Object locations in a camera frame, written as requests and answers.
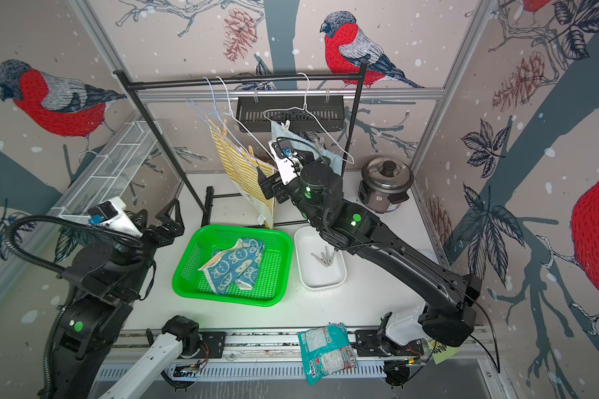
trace white wire hanger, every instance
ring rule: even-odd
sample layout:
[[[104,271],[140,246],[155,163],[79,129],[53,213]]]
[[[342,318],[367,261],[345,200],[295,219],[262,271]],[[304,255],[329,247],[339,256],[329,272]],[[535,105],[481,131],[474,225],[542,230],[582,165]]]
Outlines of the white wire hanger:
[[[335,140],[333,138],[333,136],[330,135],[330,133],[328,133],[326,131],[326,129],[324,128],[324,126],[322,126],[322,123],[319,121],[319,119],[312,114],[311,111],[308,110],[308,105],[306,104],[306,98],[308,96],[308,91],[310,90],[310,79],[308,78],[308,76],[304,73],[304,72],[299,72],[298,75],[304,75],[304,77],[306,78],[306,81],[308,82],[308,87],[306,88],[306,91],[304,92],[304,107],[303,108],[299,108],[299,107],[291,107],[291,108],[272,108],[272,109],[267,109],[264,111],[263,115],[266,119],[268,119],[271,122],[275,122],[273,121],[271,118],[269,118],[268,116],[266,116],[267,112],[271,112],[271,111],[290,111],[290,110],[300,110],[300,111],[304,111],[306,112],[308,115],[311,115],[313,117],[313,119],[315,119],[315,122],[317,122],[317,124],[319,124],[319,127],[322,128],[322,130],[324,131],[324,133],[327,134],[328,137],[330,137],[331,140],[333,140],[333,142],[335,143],[335,145],[337,146],[337,148],[339,148],[340,150],[342,150],[342,152],[344,154],[347,154],[350,158],[349,159],[344,159],[343,161],[346,162],[347,164],[354,164],[355,163],[355,158],[352,157],[351,153],[349,153],[348,151],[346,151],[345,149],[342,148],[342,146],[339,145],[339,142],[337,142],[337,140]]]
[[[275,158],[273,158],[273,155],[266,149],[266,147],[260,142],[260,140],[258,140],[257,137],[255,137],[255,135],[253,133],[251,133],[251,131],[248,130],[247,127],[244,126],[244,124],[241,123],[240,120],[235,117],[235,115],[233,115],[233,109],[231,108],[231,97],[229,96],[229,89],[226,87],[226,84],[224,83],[224,80],[221,77],[215,76],[215,78],[220,79],[220,82],[222,82],[222,85],[224,86],[224,90],[226,91],[226,99],[229,102],[229,111],[223,112],[223,114],[231,116],[231,118],[233,118],[233,120],[235,122],[239,123],[240,126],[242,126],[244,128],[244,130],[246,130],[247,133],[257,141],[257,144],[259,144],[260,147],[262,147],[264,149],[264,151],[266,151],[266,153],[271,157],[271,159],[274,160]]]
[[[198,112],[198,111],[197,111],[195,108],[193,108],[193,107],[191,106],[191,103],[192,103],[193,105],[196,105],[197,107],[200,107],[201,109],[205,110],[205,111],[206,111],[208,114],[214,114],[215,116],[217,116],[217,117],[218,117],[218,119],[220,120],[220,123],[221,123],[221,124],[224,126],[224,129],[226,130],[226,132],[228,132],[228,133],[231,135],[231,137],[232,137],[232,138],[233,138],[233,139],[234,139],[234,140],[235,140],[235,141],[236,141],[236,142],[237,142],[237,143],[240,145],[240,147],[242,147],[242,148],[244,149],[244,151],[246,152],[246,154],[248,155],[248,157],[249,157],[249,158],[251,158],[251,157],[250,157],[250,155],[248,154],[248,150],[247,150],[247,149],[244,147],[244,145],[242,145],[242,143],[240,143],[240,141],[238,140],[238,138],[237,138],[237,137],[235,137],[235,136],[233,135],[233,133],[231,132],[231,129],[229,129],[229,127],[228,127],[228,126],[226,126],[226,124],[224,123],[224,120],[223,120],[223,119],[222,119],[222,117],[220,116],[220,113],[219,113],[219,111],[218,111],[218,108],[217,108],[217,103],[216,103],[216,101],[215,101],[215,93],[213,92],[213,85],[211,85],[211,82],[209,81],[209,79],[208,79],[206,76],[203,76],[203,79],[204,79],[204,80],[206,80],[206,82],[208,82],[208,84],[209,84],[209,87],[211,88],[211,96],[213,97],[213,107],[214,107],[215,111],[213,112],[213,111],[211,111],[211,110],[208,110],[208,109],[207,109],[207,108],[205,108],[203,105],[200,105],[200,104],[196,103],[195,101],[191,100],[190,98],[187,98],[187,99],[186,99],[186,104],[187,104],[187,105],[188,105],[188,106],[189,106],[189,107],[190,107],[190,108],[191,108],[191,109],[192,109],[192,110],[193,110],[193,111],[194,111],[194,112],[195,112],[195,113],[196,113],[196,114],[197,114],[197,115],[198,115],[198,116],[199,116],[199,117],[200,117],[200,118],[201,118],[201,119],[202,119],[202,120],[203,120],[203,121],[206,123],[206,124],[208,124],[208,125],[209,125],[209,127],[210,127],[210,128],[212,128],[212,129],[215,129],[215,127],[213,127],[213,126],[212,126],[212,125],[211,125],[211,124],[208,122],[207,118],[205,118],[205,117],[204,117],[203,115],[201,115],[201,114],[200,114],[200,113],[199,113],[199,112]],[[246,161],[246,162],[247,162],[249,165],[251,165],[251,167],[253,167],[254,169],[257,169],[257,167],[258,167],[258,166],[255,166],[255,165],[254,165],[254,164],[253,164],[251,161],[249,161],[249,159],[248,159],[246,156],[244,156],[244,154],[242,154],[242,151],[240,151],[239,149],[235,148],[235,145],[233,145],[233,143],[231,143],[231,141],[230,141],[230,140],[226,140],[226,141],[227,141],[227,142],[228,142],[228,143],[229,143],[229,144],[230,144],[230,145],[231,145],[231,146],[232,146],[232,147],[233,147],[233,148],[236,150],[236,152],[237,152],[238,154],[240,154],[240,155],[242,156],[242,158],[244,158],[244,160],[245,160],[245,161]]]

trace snack bag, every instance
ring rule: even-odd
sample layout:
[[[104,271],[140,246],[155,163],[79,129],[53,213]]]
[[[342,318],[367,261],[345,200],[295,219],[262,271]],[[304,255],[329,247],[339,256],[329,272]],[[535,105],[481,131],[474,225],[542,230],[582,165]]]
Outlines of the snack bag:
[[[355,353],[342,323],[304,331],[298,337],[308,385],[336,371],[357,368]]]

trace bird wing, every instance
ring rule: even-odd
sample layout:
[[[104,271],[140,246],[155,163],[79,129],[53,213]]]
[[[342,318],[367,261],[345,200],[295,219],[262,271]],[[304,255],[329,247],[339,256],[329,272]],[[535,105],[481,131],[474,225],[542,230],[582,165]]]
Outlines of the bird wing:
[[[42,107],[55,112],[78,112],[87,101],[84,82],[77,79],[59,78],[40,72],[47,83],[49,93],[42,100]]]
[[[79,112],[126,97],[113,90],[98,89],[77,79],[59,78],[44,72],[41,74],[49,87],[49,93],[42,100],[42,106],[50,111]]]
[[[373,65],[384,55],[384,50],[366,37],[361,29],[357,30],[357,36],[352,43],[339,46],[339,52],[355,66],[359,66],[362,61],[368,61]]]

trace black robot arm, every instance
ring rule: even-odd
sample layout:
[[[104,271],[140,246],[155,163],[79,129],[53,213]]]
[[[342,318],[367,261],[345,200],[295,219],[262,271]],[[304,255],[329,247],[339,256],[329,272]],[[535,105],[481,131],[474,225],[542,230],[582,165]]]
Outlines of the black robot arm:
[[[427,306],[418,322],[431,338],[457,347],[471,335],[476,318],[471,306],[482,285],[479,277],[440,267],[403,242],[373,212],[343,199],[342,177],[330,167],[320,160],[307,162],[287,185],[274,175],[261,180],[261,187],[267,198],[276,196],[280,202],[291,198],[336,249],[368,259],[425,299]]]

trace yellow sticky note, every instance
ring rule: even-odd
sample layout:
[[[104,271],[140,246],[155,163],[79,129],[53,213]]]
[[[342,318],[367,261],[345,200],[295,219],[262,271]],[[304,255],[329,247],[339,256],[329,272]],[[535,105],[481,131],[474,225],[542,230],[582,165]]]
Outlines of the yellow sticky note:
[[[435,361],[435,364],[443,362],[459,351],[459,348],[449,347],[434,339],[428,341],[428,349],[432,351],[432,359]]]

